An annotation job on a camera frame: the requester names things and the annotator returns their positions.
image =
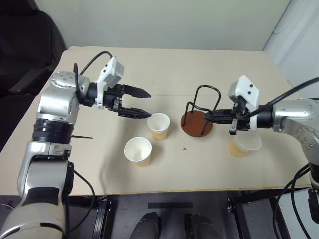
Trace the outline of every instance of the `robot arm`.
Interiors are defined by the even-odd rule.
[[[231,124],[229,133],[236,135],[237,130],[257,130],[272,128],[274,132],[285,133],[300,143],[309,162],[310,182],[309,205],[312,219],[319,223],[319,101],[296,99],[279,101],[273,106],[246,118],[257,106],[259,90],[245,76],[235,82],[228,93],[234,102],[232,109],[213,110],[204,118],[213,123]]]
[[[140,88],[120,85],[123,66],[112,57],[96,83],[73,72],[56,72],[43,92],[36,115],[32,140],[27,144],[17,187],[21,203],[9,214],[0,239],[52,238],[66,234],[62,199],[73,187],[71,135],[79,105],[117,112],[129,118],[147,118],[149,113],[122,107],[122,95],[150,97]]]

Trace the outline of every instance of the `table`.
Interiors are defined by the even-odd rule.
[[[121,84],[147,90],[152,97],[124,96],[123,106],[164,112],[171,118],[168,138],[151,137],[146,119],[128,119],[108,110],[81,106],[73,138],[70,161],[94,187],[97,195],[145,192],[253,190],[282,188],[307,163],[299,143],[292,137],[259,130],[262,148],[245,158],[231,156],[228,125],[214,125],[204,138],[188,136],[180,127],[187,101],[192,101],[201,84],[217,87],[222,93],[218,108],[230,108],[230,85],[245,74],[260,89],[265,103],[289,89],[285,76],[264,52],[220,50],[174,50],[105,47],[71,47],[62,55],[56,71],[81,70],[97,53],[109,50],[124,65]],[[98,78],[108,56],[100,57],[85,75]],[[16,181],[25,146],[31,139],[40,95],[35,98],[0,154],[0,194],[16,195]],[[212,108],[217,96],[203,89],[198,105]],[[147,138],[152,146],[151,164],[137,168],[123,154],[132,137]],[[308,186],[308,176],[298,181]],[[90,195],[90,189],[75,177],[71,195]]]

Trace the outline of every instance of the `brown round base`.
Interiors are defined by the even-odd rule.
[[[213,123],[209,122],[204,133],[201,134],[206,124],[206,120],[204,120],[204,114],[205,113],[203,111],[193,111],[193,113],[188,111],[185,126],[183,126],[185,114],[181,118],[181,128],[185,133],[193,137],[204,137],[208,135],[213,129]]]

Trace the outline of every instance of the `white wall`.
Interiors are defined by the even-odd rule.
[[[67,46],[261,50],[289,0],[35,0]]]
[[[319,1],[292,0],[264,50],[294,86],[319,76]],[[300,93],[319,97],[319,83]]]

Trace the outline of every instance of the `paper cup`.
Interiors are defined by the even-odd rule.
[[[124,156],[137,167],[146,167],[151,161],[152,145],[142,137],[130,139],[124,147]]]
[[[255,131],[238,131],[232,139],[228,151],[234,157],[244,157],[260,149],[262,143]]]
[[[154,113],[147,120],[153,139],[162,141],[167,138],[170,118],[164,113]]]

